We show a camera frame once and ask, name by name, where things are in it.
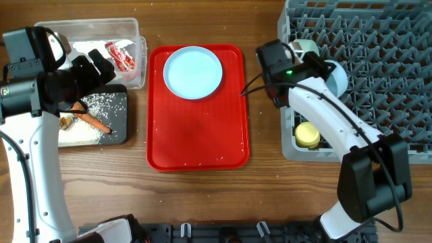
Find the mint green bowl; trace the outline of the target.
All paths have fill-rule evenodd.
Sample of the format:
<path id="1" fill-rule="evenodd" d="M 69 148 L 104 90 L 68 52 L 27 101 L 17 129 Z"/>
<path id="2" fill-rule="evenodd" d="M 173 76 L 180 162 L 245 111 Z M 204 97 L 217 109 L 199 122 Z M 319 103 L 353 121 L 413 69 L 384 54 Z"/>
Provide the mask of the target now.
<path id="1" fill-rule="evenodd" d="M 301 57 L 303 54 L 312 51 L 315 54 L 319 55 L 319 49 L 317 44 L 313 40 L 307 39 L 295 39 L 291 42 L 294 52 Z"/>

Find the light blue bowl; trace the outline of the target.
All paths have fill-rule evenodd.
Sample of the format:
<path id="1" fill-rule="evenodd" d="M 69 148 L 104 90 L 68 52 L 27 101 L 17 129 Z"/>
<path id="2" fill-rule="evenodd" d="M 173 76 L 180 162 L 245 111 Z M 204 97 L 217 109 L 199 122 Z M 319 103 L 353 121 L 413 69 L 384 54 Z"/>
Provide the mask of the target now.
<path id="1" fill-rule="evenodd" d="M 335 69 L 325 81 L 328 89 L 337 97 L 341 97 L 348 88 L 348 77 L 345 69 L 336 61 L 325 60 L 327 63 L 335 65 Z"/>

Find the brown food scrap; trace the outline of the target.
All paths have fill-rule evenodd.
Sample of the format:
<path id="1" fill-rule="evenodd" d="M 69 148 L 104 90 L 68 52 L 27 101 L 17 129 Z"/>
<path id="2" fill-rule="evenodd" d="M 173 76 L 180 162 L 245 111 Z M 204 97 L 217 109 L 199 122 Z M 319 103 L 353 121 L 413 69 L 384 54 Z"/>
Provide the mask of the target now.
<path id="1" fill-rule="evenodd" d="M 70 117 L 59 118 L 59 128 L 61 130 L 67 130 L 73 124 L 73 119 Z"/>

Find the orange carrot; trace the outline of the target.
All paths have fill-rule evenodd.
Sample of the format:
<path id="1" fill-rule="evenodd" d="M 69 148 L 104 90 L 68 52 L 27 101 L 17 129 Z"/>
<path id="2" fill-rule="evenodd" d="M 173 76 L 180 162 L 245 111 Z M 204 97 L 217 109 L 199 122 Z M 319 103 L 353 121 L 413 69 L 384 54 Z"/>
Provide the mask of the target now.
<path id="1" fill-rule="evenodd" d="M 92 127 L 100 130 L 103 133 L 110 134 L 112 133 L 111 128 L 104 125 L 101 121 L 99 121 L 97 118 L 95 118 L 93 115 L 91 115 L 89 112 L 82 113 L 82 111 L 85 111 L 84 106 L 81 105 L 79 102 L 75 102 L 70 111 L 73 111 L 73 114 L 81 119 L 82 121 L 90 124 Z"/>

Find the white rice pile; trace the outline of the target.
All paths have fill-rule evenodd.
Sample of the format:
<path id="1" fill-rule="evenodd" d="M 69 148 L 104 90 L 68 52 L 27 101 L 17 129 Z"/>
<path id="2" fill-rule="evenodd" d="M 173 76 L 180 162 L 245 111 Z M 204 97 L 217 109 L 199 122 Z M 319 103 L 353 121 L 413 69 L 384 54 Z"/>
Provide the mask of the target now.
<path id="1" fill-rule="evenodd" d="M 82 98 L 82 102 L 87 106 L 87 112 L 109 128 L 111 128 L 110 124 L 102 119 L 108 118 L 112 96 L 113 94 L 90 94 Z M 95 145 L 98 144 L 102 138 L 106 138 L 110 135 L 92 127 L 90 124 L 76 117 L 73 113 L 60 113 L 60 117 L 72 118 L 73 124 L 67 130 L 59 129 L 59 147 Z"/>

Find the white napkin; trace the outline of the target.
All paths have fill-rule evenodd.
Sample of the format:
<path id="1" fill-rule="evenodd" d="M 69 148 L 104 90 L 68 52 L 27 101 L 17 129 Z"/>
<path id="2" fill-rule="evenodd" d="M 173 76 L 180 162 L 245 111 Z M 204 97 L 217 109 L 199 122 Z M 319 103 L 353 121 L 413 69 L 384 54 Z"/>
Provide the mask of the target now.
<path id="1" fill-rule="evenodd" d="M 105 58 L 109 59 L 111 55 L 109 54 L 108 50 L 106 50 L 105 45 L 107 42 L 103 40 L 97 40 L 97 41 L 82 41 L 82 42 L 75 42 L 72 47 L 77 50 L 77 52 L 88 54 L 93 49 L 97 49 L 99 53 Z M 117 48 L 125 48 L 127 46 L 130 46 L 133 44 L 132 41 L 128 39 L 120 40 L 113 43 Z"/>

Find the yellow plastic cup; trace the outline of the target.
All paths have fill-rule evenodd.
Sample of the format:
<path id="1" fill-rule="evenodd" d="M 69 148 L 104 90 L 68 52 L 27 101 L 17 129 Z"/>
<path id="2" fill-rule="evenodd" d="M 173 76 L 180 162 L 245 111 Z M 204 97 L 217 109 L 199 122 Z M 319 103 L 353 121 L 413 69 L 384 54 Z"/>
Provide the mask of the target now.
<path id="1" fill-rule="evenodd" d="M 294 130 L 296 144 L 302 148 L 314 149 L 319 145 L 321 134 L 309 121 L 302 122 Z"/>

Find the red foil wrapper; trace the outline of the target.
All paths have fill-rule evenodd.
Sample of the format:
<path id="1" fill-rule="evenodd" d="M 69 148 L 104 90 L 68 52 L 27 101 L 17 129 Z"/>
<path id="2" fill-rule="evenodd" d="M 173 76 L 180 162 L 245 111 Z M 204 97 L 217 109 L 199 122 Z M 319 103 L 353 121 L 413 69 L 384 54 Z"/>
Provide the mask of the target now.
<path id="1" fill-rule="evenodd" d="M 111 58 L 114 60 L 116 66 L 121 72 L 131 72 L 135 69 L 136 64 L 131 55 L 126 51 L 122 51 L 116 47 L 112 42 L 105 44 L 105 49 Z"/>

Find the light blue plate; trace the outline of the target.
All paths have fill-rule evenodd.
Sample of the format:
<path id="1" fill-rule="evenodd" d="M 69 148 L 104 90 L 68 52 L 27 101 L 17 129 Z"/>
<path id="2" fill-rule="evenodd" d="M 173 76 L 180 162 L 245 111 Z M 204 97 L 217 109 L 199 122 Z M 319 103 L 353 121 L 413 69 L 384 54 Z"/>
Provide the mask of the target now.
<path id="1" fill-rule="evenodd" d="M 199 100 L 213 94 L 222 83 L 223 68 L 214 52 L 199 46 L 174 51 L 163 67 L 163 80 L 175 96 Z"/>

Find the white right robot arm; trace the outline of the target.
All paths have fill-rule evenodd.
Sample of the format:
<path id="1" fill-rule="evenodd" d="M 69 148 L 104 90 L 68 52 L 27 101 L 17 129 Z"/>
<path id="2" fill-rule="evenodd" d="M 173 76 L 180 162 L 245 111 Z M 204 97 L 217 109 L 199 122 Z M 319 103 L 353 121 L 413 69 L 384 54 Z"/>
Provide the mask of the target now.
<path id="1" fill-rule="evenodd" d="M 335 90 L 348 81 L 339 63 L 279 39 L 257 47 L 256 57 L 264 81 L 261 88 L 273 104 L 305 117 L 341 161 L 338 201 L 319 217 L 322 239 L 341 242 L 371 221 L 402 231 L 401 204 L 412 197 L 404 139 L 383 134 L 339 100 Z M 397 227 L 377 218 L 390 209 L 396 210 Z"/>

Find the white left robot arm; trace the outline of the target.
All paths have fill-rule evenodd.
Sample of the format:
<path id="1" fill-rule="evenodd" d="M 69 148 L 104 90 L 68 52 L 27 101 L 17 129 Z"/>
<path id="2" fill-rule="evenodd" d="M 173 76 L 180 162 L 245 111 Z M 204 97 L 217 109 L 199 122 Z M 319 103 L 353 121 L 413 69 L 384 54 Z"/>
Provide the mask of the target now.
<path id="1" fill-rule="evenodd" d="M 59 166 L 59 118 L 115 77 L 98 50 L 63 69 L 66 38 L 42 26 L 6 32 L 9 63 L 1 82 L 1 139 L 13 194 L 14 242 L 150 242 L 131 214 L 78 235 L 68 213 Z M 56 55 L 55 40 L 61 49 Z"/>

